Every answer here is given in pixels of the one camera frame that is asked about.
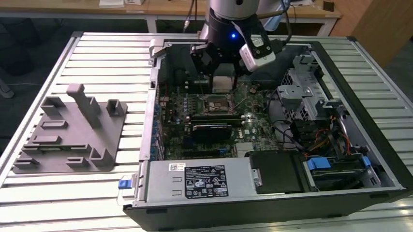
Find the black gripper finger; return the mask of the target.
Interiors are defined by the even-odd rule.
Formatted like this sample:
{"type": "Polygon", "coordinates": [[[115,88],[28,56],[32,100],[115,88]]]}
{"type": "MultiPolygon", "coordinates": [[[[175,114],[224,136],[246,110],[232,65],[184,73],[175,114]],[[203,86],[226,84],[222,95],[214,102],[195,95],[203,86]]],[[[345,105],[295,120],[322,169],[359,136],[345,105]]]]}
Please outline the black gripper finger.
{"type": "Polygon", "coordinates": [[[198,73],[198,77],[212,79],[212,57],[211,57],[212,44],[200,44],[191,47],[190,57],[198,73]]]}
{"type": "Polygon", "coordinates": [[[238,83],[238,78],[243,75],[251,75],[251,72],[247,70],[242,57],[239,54],[232,54],[232,66],[234,66],[234,80],[232,84],[238,83]]]}

